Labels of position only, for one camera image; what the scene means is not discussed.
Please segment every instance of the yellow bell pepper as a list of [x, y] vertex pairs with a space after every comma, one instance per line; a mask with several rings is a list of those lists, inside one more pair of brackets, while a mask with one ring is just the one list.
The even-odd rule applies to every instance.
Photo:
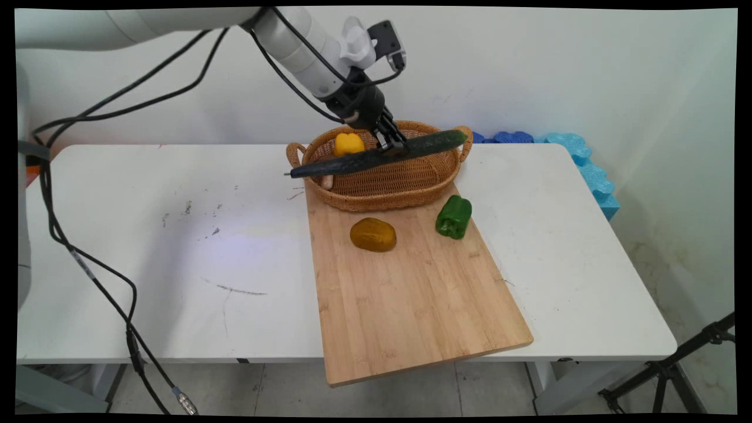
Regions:
[[350, 241], [364, 250], [389, 251], [397, 243], [397, 232], [385, 221], [365, 218], [350, 228]]
[[337, 138], [334, 139], [334, 155], [337, 157], [364, 150], [365, 145], [358, 134], [337, 134]]

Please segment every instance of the table leg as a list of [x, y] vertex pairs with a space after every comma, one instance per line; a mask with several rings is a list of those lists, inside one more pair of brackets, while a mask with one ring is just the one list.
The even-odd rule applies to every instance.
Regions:
[[26, 366], [16, 366], [16, 399], [49, 412], [105, 412], [106, 401]]
[[93, 395], [100, 400], [107, 400], [107, 396], [112, 390], [117, 372], [120, 371], [122, 364], [94, 364], [91, 373], [93, 380]]
[[553, 374], [550, 361], [529, 361], [525, 366], [530, 375], [534, 397], [543, 394], [548, 385], [556, 383], [556, 375]]
[[539, 415], [561, 414], [641, 366], [641, 361], [583, 361], [535, 399]]

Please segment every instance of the cucumber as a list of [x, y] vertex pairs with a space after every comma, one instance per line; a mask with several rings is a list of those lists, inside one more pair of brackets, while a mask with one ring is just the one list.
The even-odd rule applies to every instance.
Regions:
[[428, 156], [429, 154], [451, 150], [452, 148], [457, 148], [462, 145], [466, 139], [467, 135], [457, 129], [434, 132], [433, 134], [408, 139], [406, 143], [408, 152], [406, 154], [387, 156], [374, 148], [360, 153], [348, 154], [347, 156], [296, 167], [290, 171], [290, 177], [305, 178], [308, 176], [347, 175], [350, 173], [361, 172], [373, 169], [376, 166], [401, 162], [403, 160], [410, 160], [417, 157]]

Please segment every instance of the orange object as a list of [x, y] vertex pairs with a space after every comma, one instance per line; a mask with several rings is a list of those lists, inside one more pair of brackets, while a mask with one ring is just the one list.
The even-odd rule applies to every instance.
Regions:
[[39, 176], [40, 171], [39, 165], [26, 167], [26, 186], [29, 186]]
[[350, 229], [350, 241], [364, 250], [389, 251], [397, 243], [397, 232], [385, 221], [365, 218]]
[[334, 140], [334, 155], [337, 157], [345, 154], [359, 153], [365, 150], [363, 140], [358, 134], [337, 134]]

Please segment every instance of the wooden cutting board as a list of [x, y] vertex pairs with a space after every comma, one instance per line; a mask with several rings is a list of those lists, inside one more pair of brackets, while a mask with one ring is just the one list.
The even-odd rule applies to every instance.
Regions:
[[[436, 232], [436, 216], [452, 194], [454, 184], [421, 207], [351, 213], [306, 190], [332, 387], [532, 342], [475, 223], [462, 240]], [[394, 226], [392, 251], [353, 245], [350, 228], [363, 218]]]

